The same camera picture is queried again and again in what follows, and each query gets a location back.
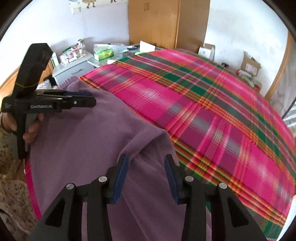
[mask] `human hand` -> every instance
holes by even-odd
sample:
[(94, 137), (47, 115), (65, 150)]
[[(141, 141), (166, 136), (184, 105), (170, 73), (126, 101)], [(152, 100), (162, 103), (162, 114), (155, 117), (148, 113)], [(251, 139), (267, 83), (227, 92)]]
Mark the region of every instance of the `human hand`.
[[(30, 125), (28, 132), (23, 135), (23, 139), (26, 143), (32, 143), (35, 141), (43, 118), (44, 114), (38, 114), (36, 120)], [(11, 113), (3, 113), (2, 127), (7, 132), (17, 130), (17, 123)]]

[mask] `green package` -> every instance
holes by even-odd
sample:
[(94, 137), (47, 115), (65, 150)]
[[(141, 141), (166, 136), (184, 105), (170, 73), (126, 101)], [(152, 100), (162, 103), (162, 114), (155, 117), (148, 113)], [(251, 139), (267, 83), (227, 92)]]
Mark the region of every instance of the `green package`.
[(105, 50), (102, 50), (102, 51), (94, 54), (94, 58), (97, 61), (100, 61), (100, 60), (103, 60), (103, 59), (106, 59), (109, 57), (113, 57), (113, 56), (114, 56), (114, 53), (113, 53), (112, 49), (105, 49)]

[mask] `white cabinet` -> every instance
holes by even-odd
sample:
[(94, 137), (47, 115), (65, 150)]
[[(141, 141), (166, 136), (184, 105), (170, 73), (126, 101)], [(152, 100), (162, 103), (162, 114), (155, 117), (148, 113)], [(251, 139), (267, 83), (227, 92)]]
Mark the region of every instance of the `white cabinet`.
[(92, 57), (93, 55), (87, 52), (85, 56), (78, 60), (74, 60), (69, 64), (59, 64), (58, 66), (56, 66), (52, 73), (52, 76), (54, 77), (56, 83), (60, 85), (71, 76), (80, 77), (93, 70), (94, 67), (87, 62), (87, 60)]

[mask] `pink plaid blanket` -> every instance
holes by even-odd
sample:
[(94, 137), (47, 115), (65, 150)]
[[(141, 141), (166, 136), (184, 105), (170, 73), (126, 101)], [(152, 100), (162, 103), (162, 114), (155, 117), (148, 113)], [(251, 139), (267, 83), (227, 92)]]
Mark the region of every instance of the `pink plaid blanket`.
[(227, 183), (265, 236), (278, 237), (294, 195), (295, 143), (259, 94), (184, 50), (125, 58), (81, 79), (166, 129), (187, 172)]

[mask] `wooden wardrobe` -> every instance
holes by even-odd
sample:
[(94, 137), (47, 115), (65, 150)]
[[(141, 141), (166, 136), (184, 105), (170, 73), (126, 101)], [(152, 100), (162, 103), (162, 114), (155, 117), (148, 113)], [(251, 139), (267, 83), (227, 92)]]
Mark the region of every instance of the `wooden wardrobe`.
[(197, 52), (204, 43), (210, 0), (129, 0), (130, 44), (141, 40)]

